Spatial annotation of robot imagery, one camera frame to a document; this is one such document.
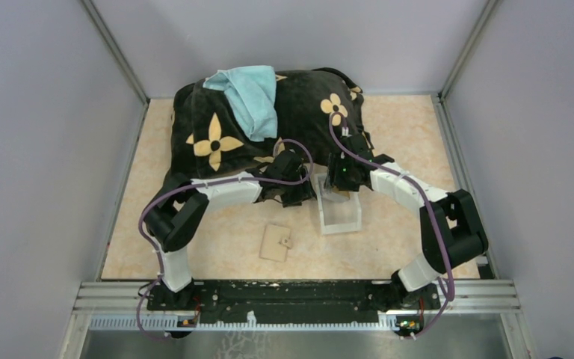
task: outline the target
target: light blue towel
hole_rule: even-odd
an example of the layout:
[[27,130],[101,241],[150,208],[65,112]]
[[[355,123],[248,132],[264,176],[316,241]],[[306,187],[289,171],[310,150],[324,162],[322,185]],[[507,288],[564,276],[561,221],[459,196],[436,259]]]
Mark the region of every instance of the light blue towel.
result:
[[219,70],[203,87],[223,91],[236,122],[250,141],[276,138],[278,117],[274,110],[276,76],[271,66],[236,67]]

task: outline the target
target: black cloth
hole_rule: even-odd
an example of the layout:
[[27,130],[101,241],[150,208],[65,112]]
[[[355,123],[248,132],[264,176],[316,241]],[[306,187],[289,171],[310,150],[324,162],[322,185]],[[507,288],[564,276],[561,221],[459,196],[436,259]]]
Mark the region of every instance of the black cloth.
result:
[[[329,133],[329,113],[343,112],[352,132],[364,132],[362,90],[345,74],[325,67],[277,71],[276,79],[278,137],[302,143],[316,164],[327,165],[329,153],[337,148]],[[250,141],[225,94],[203,88],[204,81],[184,86],[175,95],[169,174],[210,178],[270,162],[278,138]],[[334,128],[340,136],[340,126]],[[286,148],[306,158],[297,146]]]

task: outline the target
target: marble-patterned floor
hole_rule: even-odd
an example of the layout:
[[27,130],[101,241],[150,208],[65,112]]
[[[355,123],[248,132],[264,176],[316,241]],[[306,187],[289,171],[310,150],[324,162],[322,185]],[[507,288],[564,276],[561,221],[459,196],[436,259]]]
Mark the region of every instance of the marble-patterned floor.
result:
[[[153,278],[157,259],[138,233],[138,217],[170,164],[172,99],[150,103],[108,249],[103,279]],[[393,157],[425,182],[454,189],[429,96],[365,96],[365,128],[377,153]],[[284,209],[275,202],[233,206],[204,216],[188,256],[198,279],[375,279],[390,275],[421,250],[419,221],[392,199],[364,188],[362,231],[322,236],[318,204]],[[291,228],[284,263],[259,258],[266,224]],[[454,270],[477,278],[474,262]]]

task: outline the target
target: clear plastic box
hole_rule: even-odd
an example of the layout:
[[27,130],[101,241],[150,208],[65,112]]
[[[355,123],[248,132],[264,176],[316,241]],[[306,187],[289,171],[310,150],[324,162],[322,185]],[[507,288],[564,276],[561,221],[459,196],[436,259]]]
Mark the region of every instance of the clear plastic box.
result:
[[333,202],[321,195],[326,174],[315,175],[315,187],[318,192],[318,212],[320,229],[323,235],[356,232],[362,230],[362,207],[359,204],[357,192],[351,192],[349,200]]

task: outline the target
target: gray wall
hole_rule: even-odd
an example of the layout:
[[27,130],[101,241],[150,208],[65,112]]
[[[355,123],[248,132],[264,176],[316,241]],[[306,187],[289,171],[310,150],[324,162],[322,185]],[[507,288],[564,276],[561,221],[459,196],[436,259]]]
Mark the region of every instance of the gray wall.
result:
[[437,91],[486,0],[94,0],[151,97],[216,70],[335,67],[369,93]]
[[448,105],[540,356],[574,358],[574,1],[505,1]]
[[77,1],[0,1],[0,358],[58,354],[140,112]]

